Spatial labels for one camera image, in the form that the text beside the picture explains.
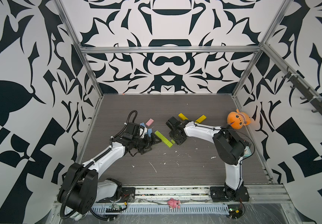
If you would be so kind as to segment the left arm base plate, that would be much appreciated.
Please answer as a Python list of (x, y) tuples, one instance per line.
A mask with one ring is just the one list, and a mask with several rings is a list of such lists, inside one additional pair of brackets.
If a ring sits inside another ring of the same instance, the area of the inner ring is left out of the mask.
[(99, 200), (98, 203), (124, 203), (133, 202), (135, 200), (135, 187), (121, 187), (111, 198)]

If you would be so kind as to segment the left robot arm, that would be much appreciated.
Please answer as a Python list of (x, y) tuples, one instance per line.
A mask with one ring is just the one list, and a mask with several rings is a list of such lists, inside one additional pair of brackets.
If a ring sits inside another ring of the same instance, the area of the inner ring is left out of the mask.
[(130, 154), (133, 149), (143, 155), (162, 140), (145, 125), (135, 122), (136, 110), (130, 112), (124, 127), (109, 139), (108, 147), (94, 158), (72, 164), (66, 173), (57, 196), (61, 203), (60, 217), (84, 215), (95, 202), (104, 199), (121, 199), (122, 184), (112, 178), (99, 182), (101, 175), (118, 159)]

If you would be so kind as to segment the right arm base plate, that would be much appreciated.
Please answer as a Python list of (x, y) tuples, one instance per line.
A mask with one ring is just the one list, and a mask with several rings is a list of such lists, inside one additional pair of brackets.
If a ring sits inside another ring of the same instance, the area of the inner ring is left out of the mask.
[(227, 185), (224, 187), (210, 187), (210, 197), (213, 202), (248, 202), (250, 195), (247, 188), (241, 185), (233, 190)]

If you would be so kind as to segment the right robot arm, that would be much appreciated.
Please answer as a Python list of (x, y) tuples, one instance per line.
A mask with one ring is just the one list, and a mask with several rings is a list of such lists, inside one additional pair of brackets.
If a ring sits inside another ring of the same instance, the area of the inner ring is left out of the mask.
[(194, 121), (179, 121), (171, 117), (166, 122), (170, 128), (169, 135), (176, 144), (183, 144), (188, 137), (202, 139), (214, 144), (220, 159), (225, 164), (226, 179), (224, 192), (227, 199), (235, 200), (244, 187), (242, 177), (242, 161), (246, 144), (230, 126), (213, 127), (201, 125)]

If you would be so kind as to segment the yellow block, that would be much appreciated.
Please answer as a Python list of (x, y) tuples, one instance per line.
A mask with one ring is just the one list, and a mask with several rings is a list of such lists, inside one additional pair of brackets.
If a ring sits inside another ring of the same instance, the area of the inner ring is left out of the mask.
[(178, 117), (183, 121), (188, 120), (188, 118), (183, 113), (179, 113)]
[(203, 121), (205, 121), (207, 119), (207, 117), (205, 115), (202, 115), (201, 117), (199, 117), (195, 123), (201, 124)]

